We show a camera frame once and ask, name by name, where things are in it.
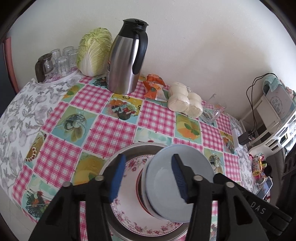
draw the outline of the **orange snack package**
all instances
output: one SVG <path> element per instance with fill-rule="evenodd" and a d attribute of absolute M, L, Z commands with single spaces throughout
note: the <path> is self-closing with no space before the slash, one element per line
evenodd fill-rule
<path fill-rule="evenodd" d="M 164 81 L 156 74 L 149 74 L 147 81 L 143 81 L 146 94 L 145 97 L 153 100 L 167 102 L 165 94 L 163 93 Z"/>

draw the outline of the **checkered tablecloth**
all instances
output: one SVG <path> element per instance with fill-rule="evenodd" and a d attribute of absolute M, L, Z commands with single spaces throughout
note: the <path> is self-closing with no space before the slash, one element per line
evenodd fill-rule
<path fill-rule="evenodd" d="M 113 94 L 100 81 L 84 77 L 72 87 L 51 112 L 28 152 L 12 195 L 34 222 L 44 211 L 40 206 L 50 203 L 63 182 L 82 183 L 85 170 L 89 175 L 86 179 L 91 178 L 90 173 L 98 173 L 102 162 L 136 142 L 192 146 L 208 159 L 218 159 L 220 171 L 241 182 L 228 115 L 206 124 L 170 111 L 163 102 L 145 98 L 141 81 L 129 95 Z M 216 214 L 214 202 L 212 215 Z M 87 240 L 85 203 L 81 203 L 80 222 L 81 239 Z"/>

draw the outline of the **white extension socket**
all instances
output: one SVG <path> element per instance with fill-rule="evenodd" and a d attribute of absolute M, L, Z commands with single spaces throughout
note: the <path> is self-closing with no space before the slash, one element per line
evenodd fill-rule
<path fill-rule="evenodd" d="M 234 145 L 235 150 L 237 150 L 237 151 L 241 150 L 243 147 L 242 147 L 242 145 L 239 144 L 239 140 L 238 140 L 238 137 L 241 135 L 239 130 L 233 129 L 231 131 L 231 135 L 233 138 L 233 145 Z"/>

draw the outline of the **tile floor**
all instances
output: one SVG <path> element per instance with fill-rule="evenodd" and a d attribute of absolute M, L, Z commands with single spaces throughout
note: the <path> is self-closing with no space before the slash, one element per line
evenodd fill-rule
<path fill-rule="evenodd" d="M 28 241 L 35 227 L 0 187 L 0 213 L 19 241 Z"/>

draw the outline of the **round table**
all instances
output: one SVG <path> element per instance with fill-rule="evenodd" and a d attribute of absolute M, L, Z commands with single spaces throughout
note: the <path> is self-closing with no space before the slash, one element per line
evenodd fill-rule
<path fill-rule="evenodd" d="M 133 93 L 119 95 L 107 89 L 105 77 L 78 73 L 49 86 L 32 79 L 16 95 L 0 119 L 0 182 L 25 215 L 37 222 L 64 181 L 89 181 L 112 154 L 137 142 L 192 146 L 216 173 L 252 190 L 247 149 L 233 148 L 231 130 L 242 133 L 238 121 L 222 114 L 206 124 L 172 112 L 166 102 L 145 98 L 143 80 Z M 84 203 L 80 219 L 87 240 Z M 217 225 L 216 202 L 212 222 Z"/>

